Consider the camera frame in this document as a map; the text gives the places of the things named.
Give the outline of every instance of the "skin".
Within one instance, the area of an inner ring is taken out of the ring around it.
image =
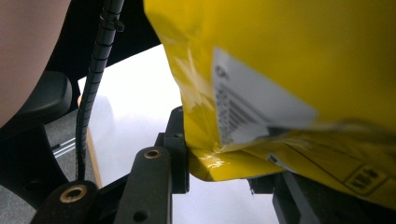
[[[70,0],[0,0],[0,127],[23,106],[59,38]]]

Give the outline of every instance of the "yellow plastic package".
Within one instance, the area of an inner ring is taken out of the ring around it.
[[[396,209],[396,1],[146,0],[191,173],[284,169]]]

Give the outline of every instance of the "white label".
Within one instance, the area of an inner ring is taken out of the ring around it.
[[[302,129],[317,111],[227,52],[214,48],[212,79],[220,140],[245,144],[273,131]]]

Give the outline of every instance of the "white table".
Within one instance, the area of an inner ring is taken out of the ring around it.
[[[78,84],[82,89],[85,79]],[[181,105],[163,47],[109,66],[89,125],[99,187],[127,175],[135,154],[153,146],[171,110]],[[272,195],[251,195],[246,180],[208,183],[191,176],[191,190],[173,197],[173,223],[278,223]]]

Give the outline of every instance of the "gray carpet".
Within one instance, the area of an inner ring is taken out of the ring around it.
[[[46,125],[49,144],[52,147],[56,147],[57,145],[74,138],[76,116],[77,111],[74,111]],[[57,158],[57,161],[69,181],[74,180],[76,171],[75,150],[72,149],[63,154]],[[86,179],[94,182],[92,164],[89,155],[87,155]],[[0,186],[0,223],[30,223],[30,220],[34,215],[35,209],[9,190]]]

